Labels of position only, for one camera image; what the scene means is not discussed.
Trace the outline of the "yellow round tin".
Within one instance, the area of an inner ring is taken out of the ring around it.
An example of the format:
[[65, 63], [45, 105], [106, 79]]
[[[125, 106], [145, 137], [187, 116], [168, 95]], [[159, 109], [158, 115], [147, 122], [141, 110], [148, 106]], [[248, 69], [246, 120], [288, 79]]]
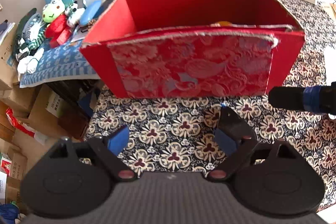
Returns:
[[220, 21], [210, 25], [211, 27], [231, 27], [233, 24], [228, 21]]

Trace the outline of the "floral patterned tablecloth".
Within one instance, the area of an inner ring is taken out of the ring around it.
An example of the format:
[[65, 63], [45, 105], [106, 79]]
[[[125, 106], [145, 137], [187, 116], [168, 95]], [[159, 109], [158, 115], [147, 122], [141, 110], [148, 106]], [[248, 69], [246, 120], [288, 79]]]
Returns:
[[[248, 75], [236, 66], [239, 56], [213, 50], [205, 38], [195, 41], [217, 60], [229, 58], [217, 82], [182, 84], [181, 90], [126, 96], [109, 44], [151, 28], [205, 25], [225, 12], [245, 24], [284, 24], [275, 31], [280, 44], [267, 68], [259, 94], [243, 93]], [[90, 122], [87, 137], [106, 150], [109, 135], [130, 130], [119, 159], [108, 152], [101, 162], [94, 153], [88, 190], [102, 203], [121, 181], [109, 169], [120, 164], [132, 179], [146, 174], [205, 171], [226, 182], [242, 202], [262, 213], [287, 217], [314, 211], [327, 195], [324, 178], [335, 171], [335, 127], [313, 114], [277, 110], [266, 94], [284, 80], [320, 83], [319, 54], [303, 47], [304, 31], [278, 0], [114, 0], [84, 42], [94, 69], [107, 87]]]

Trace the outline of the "blue patterned cloth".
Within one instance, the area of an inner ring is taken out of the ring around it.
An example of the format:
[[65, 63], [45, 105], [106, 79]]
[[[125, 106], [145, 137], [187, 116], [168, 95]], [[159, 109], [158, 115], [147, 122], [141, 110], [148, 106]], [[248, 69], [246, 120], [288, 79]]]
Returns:
[[24, 74], [19, 86], [32, 88], [55, 81], [98, 80], [100, 77], [79, 51], [88, 31], [88, 27], [81, 28], [72, 40], [56, 48], [50, 48], [48, 40], [43, 43], [45, 51], [36, 71]]

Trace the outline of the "red fabric storage box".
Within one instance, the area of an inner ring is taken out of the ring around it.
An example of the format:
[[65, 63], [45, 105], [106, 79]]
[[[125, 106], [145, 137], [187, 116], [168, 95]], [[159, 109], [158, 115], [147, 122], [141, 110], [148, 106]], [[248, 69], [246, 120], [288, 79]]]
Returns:
[[259, 96], [304, 42], [278, 0], [114, 0], [80, 52], [119, 98]]

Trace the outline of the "cardboard box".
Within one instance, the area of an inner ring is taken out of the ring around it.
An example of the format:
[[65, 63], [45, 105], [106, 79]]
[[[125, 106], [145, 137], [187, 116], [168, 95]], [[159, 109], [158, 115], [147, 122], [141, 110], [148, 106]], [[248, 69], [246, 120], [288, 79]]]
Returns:
[[9, 23], [7, 29], [1, 33], [1, 90], [11, 89], [13, 87], [14, 77], [17, 75], [18, 62], [13, 56], [16, 31], [17, 24]]

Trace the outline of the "striped plush doll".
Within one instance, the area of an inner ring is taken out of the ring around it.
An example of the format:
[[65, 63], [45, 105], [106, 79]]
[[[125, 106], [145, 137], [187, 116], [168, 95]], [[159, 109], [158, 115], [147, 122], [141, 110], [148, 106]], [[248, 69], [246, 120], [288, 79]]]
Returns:
[[32, 74], [45, 51], [46, 22], [36, 8], [31, 9], [19, 22], [14, 39], [13, 56], [18, 62], [18, 75]]

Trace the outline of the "white panda plush toy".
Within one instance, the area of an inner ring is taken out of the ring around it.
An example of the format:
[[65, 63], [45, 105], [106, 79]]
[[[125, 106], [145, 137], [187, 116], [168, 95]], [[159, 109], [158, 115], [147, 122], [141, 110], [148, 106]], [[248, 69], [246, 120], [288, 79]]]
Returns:
[[77, 2], [70, 4], [64, 11], [67, 17], [67, 25], [74, 28], [79, 23], [81, 16], [84, 14], [85, 7]]

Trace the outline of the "blue eyeglass case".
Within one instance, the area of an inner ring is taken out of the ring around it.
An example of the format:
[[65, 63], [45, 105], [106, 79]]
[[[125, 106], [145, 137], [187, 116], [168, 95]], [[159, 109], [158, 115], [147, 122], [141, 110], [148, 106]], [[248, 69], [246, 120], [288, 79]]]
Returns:
[[101, 7], [101, 1], [94, 1], [92, 2], [83, 12], [79, 24], [80, 26], [85, 26], [89, 23], [90, 20], [94, 18], [96, 13]]

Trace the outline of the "green frog plush toy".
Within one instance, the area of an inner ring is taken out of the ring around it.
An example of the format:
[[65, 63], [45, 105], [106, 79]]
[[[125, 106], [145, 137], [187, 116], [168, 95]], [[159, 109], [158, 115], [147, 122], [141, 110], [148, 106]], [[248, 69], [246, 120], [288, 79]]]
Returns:
[[59, 15], [65, 11], [65, 4], [62, 0], [51, 0], [42, 9], [42, 18], [46, 23], [53, 22]]

